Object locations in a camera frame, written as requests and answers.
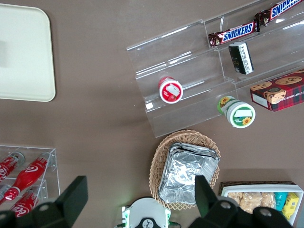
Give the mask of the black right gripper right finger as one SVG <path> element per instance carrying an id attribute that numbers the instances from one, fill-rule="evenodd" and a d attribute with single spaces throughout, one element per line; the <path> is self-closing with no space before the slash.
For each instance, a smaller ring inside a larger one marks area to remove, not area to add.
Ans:
<path id="1" fill-rule="evenodd" d="M 219 199 L 204 176 L 195 177 L 195 201 L 200 217 L 191 228 L 291 228 L 276 209 L 257 207 L 253 213 L 243 211 L 231 198 Z"/>

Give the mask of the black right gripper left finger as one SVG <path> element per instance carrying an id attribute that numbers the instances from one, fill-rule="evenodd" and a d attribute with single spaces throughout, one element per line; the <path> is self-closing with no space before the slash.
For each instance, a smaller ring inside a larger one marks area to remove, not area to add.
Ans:
<path id="1" fill-rule="evenodd" d="M 88 202 L 86 176 L 77 176 L 54 201 L 38 205 L 23 217 L 14 212 L 0 212 L 2 228 L 71 228 Z"/>

